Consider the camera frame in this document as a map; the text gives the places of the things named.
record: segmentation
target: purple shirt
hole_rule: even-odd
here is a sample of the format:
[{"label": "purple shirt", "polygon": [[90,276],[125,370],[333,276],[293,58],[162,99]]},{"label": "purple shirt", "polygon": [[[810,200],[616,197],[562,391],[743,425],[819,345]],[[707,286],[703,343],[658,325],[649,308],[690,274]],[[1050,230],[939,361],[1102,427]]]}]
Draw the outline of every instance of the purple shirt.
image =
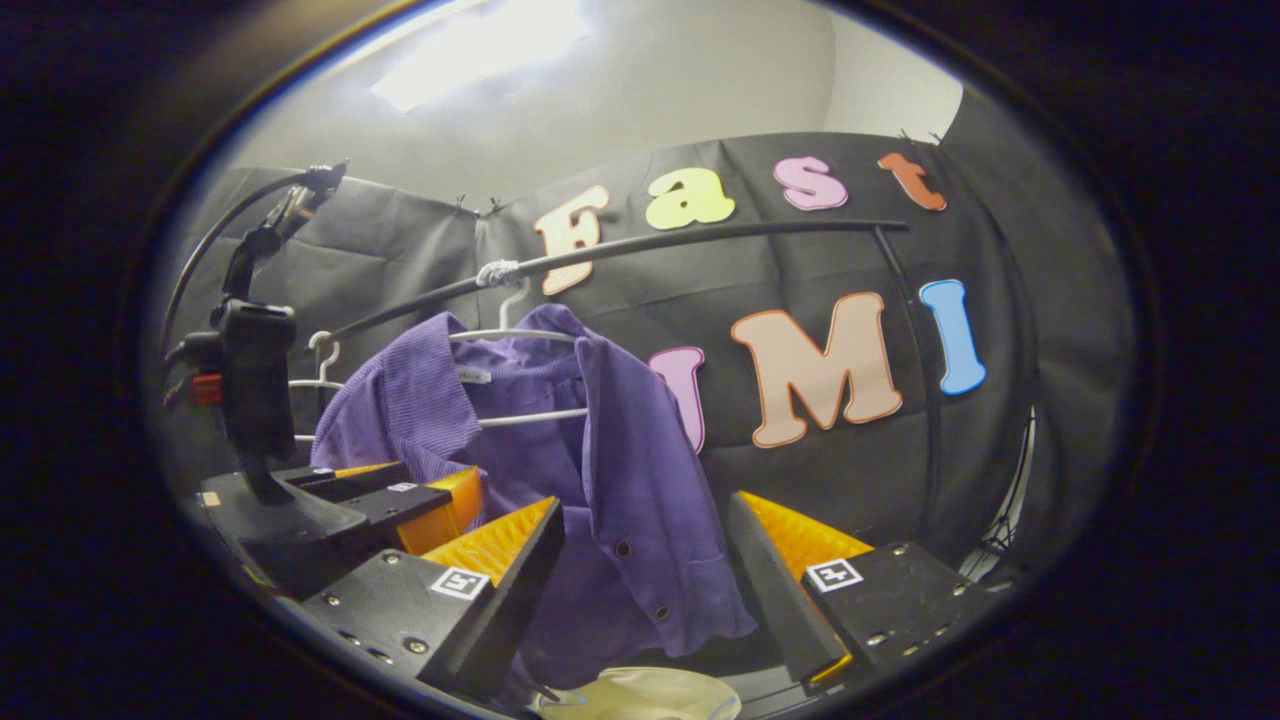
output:
[{"label": "purple shirt", "polygon": [[[516,661],[517,674],[549,687],[589,683],[640,650],[676,657],[713,634],[754,630],[662,378],[563,305],[540,305],[517,327],[577,340],[451,343],[467,328],[436,315],[344,384],[320,419],[312,464],[398,460],[417,482],[477,465],[485,495],[476,524],[558,497],[564,548]],[[579,407],[585,418],[477,424]]]}]

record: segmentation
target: white hanger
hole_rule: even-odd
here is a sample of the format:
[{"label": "white hanger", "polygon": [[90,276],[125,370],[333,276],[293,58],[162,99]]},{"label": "white hanger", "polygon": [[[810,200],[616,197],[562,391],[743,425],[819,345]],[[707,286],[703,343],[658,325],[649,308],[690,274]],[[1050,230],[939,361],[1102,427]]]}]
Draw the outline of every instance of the white hanger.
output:
[{"label": "white hanger", "polygon": [[[320,341],[330,337],[332,336],[328,331],[320,331],[311,336],[311,340],[307,341],[307,347],[315,350]],[[333,365],[334,361],[338,360],[339,352],[342,352],[342,343],[333,341],[333,352],[320,361],[320,378],[315,380],[289,380],[289,387],[325,387],[329,389],[342,389],[342,383],[335,383],[329,379],[329,365]],[[298,442],[315,442],[316,436],[293,436],[293,439]]]},{"label": "white hanger", "polygon": [[[498,329],[471,331],[453,333],[449,342],[462,342],[465,340],[495,340],[503,337],[538,337],[543,340],[558,340],[562,342],[575,342],[577,338],[571,334],[552,331],[527,331],[511,327],[511,306],[529,296],[529,278],[520,278],[520,292],[502,301],[498,306]],[[556,410],[552,413],[534,413],[530,415],[512,415],[509,418],[485,418],[479,420],[481,428],[495,428],[500,425],[518,425],[521,423],[538,423],[540,420],[561,420],[564,418],[581,418],[586,415],[586,407],[576,410]]]}]

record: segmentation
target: letter m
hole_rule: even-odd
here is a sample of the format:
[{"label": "letter m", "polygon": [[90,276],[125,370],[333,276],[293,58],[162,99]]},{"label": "letter m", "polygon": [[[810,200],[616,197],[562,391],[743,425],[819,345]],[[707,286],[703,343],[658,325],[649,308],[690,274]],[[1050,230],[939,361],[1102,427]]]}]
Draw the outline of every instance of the letter m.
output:
[{"label": "letter m", "polygon": [[824,430],[836,424],[846,383],[850,400],[844,415],[850,423],[884,418],[902,406],[888,370],[879,322],[883,310],[884,302],[874,292],[841,297],[831,313],[826,351],[782,310],[733,323],[730,334],[751,351],[760,389],[762,424],[751,436],[755,445],[787,445],[808,432],[792,409],[792,392]]}]

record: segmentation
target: yellow letter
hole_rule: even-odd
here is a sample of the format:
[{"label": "yellow letter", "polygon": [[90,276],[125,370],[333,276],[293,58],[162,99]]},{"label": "yellow letter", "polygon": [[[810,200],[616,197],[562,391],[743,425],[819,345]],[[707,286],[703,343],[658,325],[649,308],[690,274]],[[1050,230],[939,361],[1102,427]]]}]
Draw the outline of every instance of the yellow letter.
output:
[{"label": "yellow letter", "polygon": [[662,176],[649,186],[654,201],[644,219],[660,231],[689,223],[718,223],[733,213],[733,201],[724,197],[719,176],[707,168],[682,168]]},{"label": "yellow letter", "polygon": [[791,391],[822,429],[836,424],[845,382],[852,397],[845,407],[850,423],[892,415],[902,406],[893,389],[879,316],[884,302],[874,292],[846,295],[831,313],[827,350],[820,351],[791,315],[768,310],[733,323],[730,334],[751,351],[760,389],[762,424],[751,436],[759,447],[787,445],[804,437],[808,425],[791,407]]},{"label": "yellow letter", "polygon": [[[573,200],[547,213],[534,223],[534,229],[543,233],[543,242],[547,243],[547,255],[564,255],[579,247],[593,247],[600,242],[600,220],[595,213],[588,208],[603,210],[609,204],[609,191],[600,186],[588,190]],[[573,222],[573,213],[581,210],[577,222]],[[557,268],[547,273],[543,281],[543,292],[556,295],[557,292],[575,286],[591,274],[591,263],[579,263],[567,268]]]}]

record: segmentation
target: metal rod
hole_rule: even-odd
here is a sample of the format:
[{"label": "metal rod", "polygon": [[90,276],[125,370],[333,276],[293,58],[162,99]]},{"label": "metal rod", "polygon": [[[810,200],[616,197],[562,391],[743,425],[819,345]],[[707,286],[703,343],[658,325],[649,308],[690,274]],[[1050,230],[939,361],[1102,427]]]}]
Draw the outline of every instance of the metal rod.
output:
[{"label": "metal rod", "polygon": [[[600,245],[593,247],[584,247],[581,250],[575,250],[573,252],[566,252],[563,255],[549,255],[545,258],[538,258],[535,260],[525,260],[520,266],[512,273],[512,277],[524,278],[535,275],[538,273],[545,273],[554,270],[557,268],[567,268],[570,265],[576,265],[579,263],[585,263],[588,260],[603,260],[605,258],[613,258],[617,255],[630,255],[632,252],[641,252],[644,250],[657,250],[660,247],[676,247],[680,245],[694,245],[699,242],[710,242],[713,240],[728,240],[733,237],[746,237],[754,234],[786,234],[786,233],[800,233],[800,232],[829,232],[829,231],[845,231],[845,232],[868,232],[874,231],[877,233],[883,233],[883,231],[906,231],[909,225],[899,220],[783,220],[774,223],[754,223],[750,225],[710,225],[710,227],[698,227],[689,229],[677,231],[664,231],[654,234],[644,234],[639,237],[630,237],[626,240],[616,240],[613,242],[602,242]],[[367,331],[369,328],[380,325],[389,320],[394,320],[402,315],[407,315],[415,310],[428,307],[436,302],[444,300],[452,300],[454,297],[461,297],[470,292],[483,290],[481,286],[476,284],[476,279],[471,278],[467,281],[458,281],[456,283],[447,284],[444,287],[438,287],[430,292],[420,295],[413,300],[404,301],[399,305],[393,305],[387,310],[381,310],[367,318],[362,318],[351,323],[349,325],[338,328],[333,332],[332,340],[342,341],[348,337]]]}]

